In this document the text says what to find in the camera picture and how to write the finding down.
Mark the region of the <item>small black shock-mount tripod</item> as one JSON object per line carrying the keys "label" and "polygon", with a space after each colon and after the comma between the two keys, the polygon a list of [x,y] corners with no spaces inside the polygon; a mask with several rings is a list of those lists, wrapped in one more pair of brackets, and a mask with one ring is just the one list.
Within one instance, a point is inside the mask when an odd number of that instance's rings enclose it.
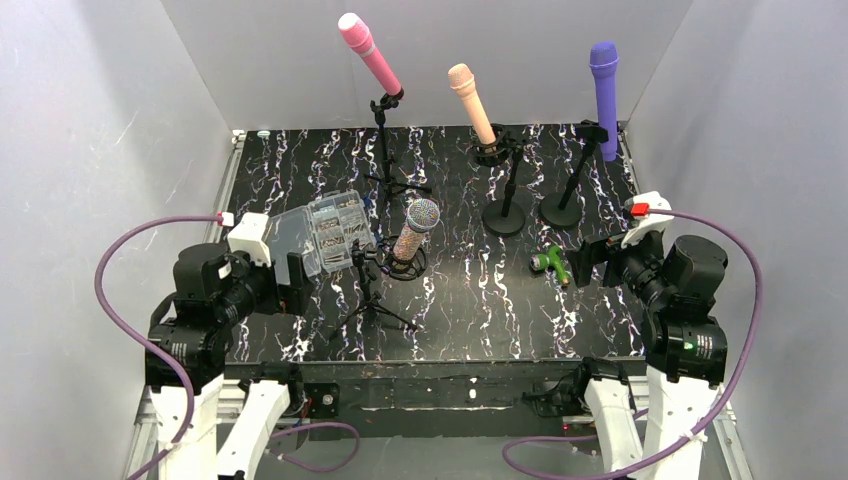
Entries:
{"label": "small black shock-mount tripod", "polygon": [[418,247],[410,260],[401,260],[393,249],[399,240],[397,235],[381,240],[376,247],[366,247],[354,240],[350,247],[353,267],[358,275],[361,298],[353,309],[330,335],[331,340],[340,336],[354,319],[364,321],[380,320],[390,317],[400,323],[400,329],[415,332],[418,326],[383,304],[383,294],[379,290],[384,277],[399,282],[411,282],[421,278],[429,266],[428,257],[422,247]]}

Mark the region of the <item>rhinestone glitter microphone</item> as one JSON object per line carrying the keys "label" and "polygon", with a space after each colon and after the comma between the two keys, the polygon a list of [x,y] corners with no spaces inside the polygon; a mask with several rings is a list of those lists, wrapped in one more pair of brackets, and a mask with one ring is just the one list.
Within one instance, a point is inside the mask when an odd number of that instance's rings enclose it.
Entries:
{"label": "rhinestone glitter microphone", "polygon": [[426,235],[438,225],[440,214],[440,207],[435,201],[427,198],[413,200],[406,210],[405,223],[392,248],[392,256],[397,261],[410,262]]}

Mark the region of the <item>tall black tripod stand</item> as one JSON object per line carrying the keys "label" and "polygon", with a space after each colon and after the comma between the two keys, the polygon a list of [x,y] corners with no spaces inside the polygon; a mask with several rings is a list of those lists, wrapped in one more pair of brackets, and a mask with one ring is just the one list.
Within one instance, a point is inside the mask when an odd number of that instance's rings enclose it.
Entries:
{"label": "tall black tripod stand", "polygon": [[399,92],[396,94],[385,93],[379,101],[372,100],[370,102],[370,109],[374,114],[374,120],[377,125],[382,175],[375,176],[369,174],[366,176],[366,178],[368,180],[375,181],[378,183],[379,187],[381,188],[381,191],[383,192],[383,198],[386,203],[389,203],[394,197],[408,190],[416,190],[420,193],[424,193],[427,195],[432,193],[431,187],[419,184],[405,183],[403,181],[399,181],[392,174],[392,165],[395,163],[395,158],[390,153],[388,148],[388,135],[386,132],[386,112],[388,110],[397,108],[403,97],[404,90],[400,89]]}

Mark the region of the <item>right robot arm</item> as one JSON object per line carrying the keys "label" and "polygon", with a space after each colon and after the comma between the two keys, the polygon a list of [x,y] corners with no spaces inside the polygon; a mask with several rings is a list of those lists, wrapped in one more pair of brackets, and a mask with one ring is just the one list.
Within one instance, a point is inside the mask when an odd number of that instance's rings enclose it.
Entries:
{"label": "right robot arm", "polygon": [[624,396],[624,371],[606,360],[582,362],[576,380],[594,416],[605,467],[615,479],[696,479],[706,436],[724,383],[726,335],[710,311],[728,263],[726,252],[695,235],[669,251],[660,232],[628,246],[623,235],[588,237],[567,253],[573,282],[587,285],[595,266],[606,286],[625,285],[643,306],[648,410],[640,437]]}

